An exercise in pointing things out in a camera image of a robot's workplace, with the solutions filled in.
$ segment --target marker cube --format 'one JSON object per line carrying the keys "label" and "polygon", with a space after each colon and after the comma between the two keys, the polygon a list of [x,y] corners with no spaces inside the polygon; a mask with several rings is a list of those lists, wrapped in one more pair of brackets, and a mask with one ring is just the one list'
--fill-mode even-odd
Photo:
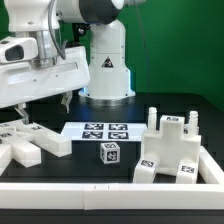
{"label": "marker cube", "polygon": [[104,164],[120,162],[120,147],[116,142],[101,143],[100,158]]}

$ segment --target black cable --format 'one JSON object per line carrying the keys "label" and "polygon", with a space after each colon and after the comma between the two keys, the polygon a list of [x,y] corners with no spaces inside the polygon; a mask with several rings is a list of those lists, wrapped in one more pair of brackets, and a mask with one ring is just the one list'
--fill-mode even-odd
{"label": "black cable", "polygon": [[150,60],[149,60],[149,53],[148,53],[147,42],[146,42],[146,35],[145,35],[145,30],[143,28],[142,19],[141,19],[141,15],[139,13],[139,9],[138,9],[137,3],[136,3],[135,0],[133,0],[133,3],[135,5],[135,10],[136,10],[136,14],[137,14],[137,17],[138,17],[138,23],[139,23],[139,26],[140,26],[140,29],[141,29],[142,40],[143,40],[143,44],[144,44],[146,65],[147,65],[147,90],[149,92]]}
{"label": "black cable", "polygon": [[49,5],[49,10],[48,10],[48,27],[49,27],[49,32],[50,32],[51,39],[52,39],[52,41],[54,43],[55,48],[57,49],[58,54],[61,56],[61,58],[63,60],[65,60],[66,59],[65,47],[66,47],[66,44],[67,44],[68,41],[65,40],[63,42],[63,44],[62,44],[62,48],[60,48],[58,43],[57,43],[57,40],[55,38],[54,30],[52,28],[52,12],[53,12],[54,3],[55,3],[55,0],[51,0],[50,5]]}

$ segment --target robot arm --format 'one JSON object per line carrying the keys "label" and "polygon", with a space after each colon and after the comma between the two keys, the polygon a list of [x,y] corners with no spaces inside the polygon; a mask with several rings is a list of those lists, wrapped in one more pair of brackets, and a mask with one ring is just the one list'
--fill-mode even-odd
{"label": "robot arm", "polygon": [[[11,35],[0,41],[0,108],[14,105],[24,108],[21,105],[26,102],[88,85],[84,47],[66,49],[66,60],[58,56],[48,21],[52,1],[4,1]],[[60,45],[56,11],[65,22],[107,24],[116,19],[124,0],[55,0],[54,3],[51,24]]]}

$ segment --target green wall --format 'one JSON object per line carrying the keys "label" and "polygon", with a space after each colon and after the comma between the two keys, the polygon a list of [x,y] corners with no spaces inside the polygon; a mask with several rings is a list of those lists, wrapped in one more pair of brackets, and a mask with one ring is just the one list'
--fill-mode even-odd
{"label": "green wall", "polygon": [[[126,7],[119,16],[127,29],[126,64],[132,71],[133,89],[196,93],[224,111],[224,0],[148,0],[139,11],[149,52],[149,79],[136,10]],[[2,8],[0,19],[3,38],[8,19]],[[72,37],[70,25],[62,27],[62,36]],[[88,38],[82,39],[86,46]]]}

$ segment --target building block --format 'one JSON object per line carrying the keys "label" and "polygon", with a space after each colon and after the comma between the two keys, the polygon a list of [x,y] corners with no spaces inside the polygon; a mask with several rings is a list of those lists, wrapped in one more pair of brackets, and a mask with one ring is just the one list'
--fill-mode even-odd
{"label": "building block", "polygon": [[198,164],[191,161],[180,161],[177,172],[177,184],[196,184],[198,176]]}
{"label": "building block", "polygon": [[24,125],[21,120],[14,121],[12,124],[15,125],[19,131],[32,134],[34,136],[34,144],[58,157],[72,153],[71,140],[54,131],[36,123]]}
{"label": "building block", "polygon": [[194,164],[195,170],[198,170],[201,145],[201,136],[198,135],[198,113],[190,112],[187,133],[184,133],[184,121],[184,117],[163,115],[160,119],[160,130],[156,130],[157,110],[149,108],[148,129],[142,135],[141,160],[153,161],[152,158],[158,158],[157,173],[172,176],[178,174],[177,182],[189,182],[193,178],[190,182],[195,183],[193,174],[190,177],[179,169],[182,161],[188,161],[187,164]]}
{"label": "building block", "polygon": [[12,159],[25,167],[41,163],[40,148],[15,135],[14,132],[0,128],[0,140],[3,144],[11,145]]}
{"label": "building block", "polygon": [[12,160],[12,148],[10,145],[0,142],[0,176]]}
{"label": "building block", "polygon": [[158,165],[159,162],[156,160],[140,159],[135,168],[133,183],[153,183]]}
{"label": "building block", "polygon": [[100,158],[104,164],[120,162],[120,147],[116,142],[100,144]]}

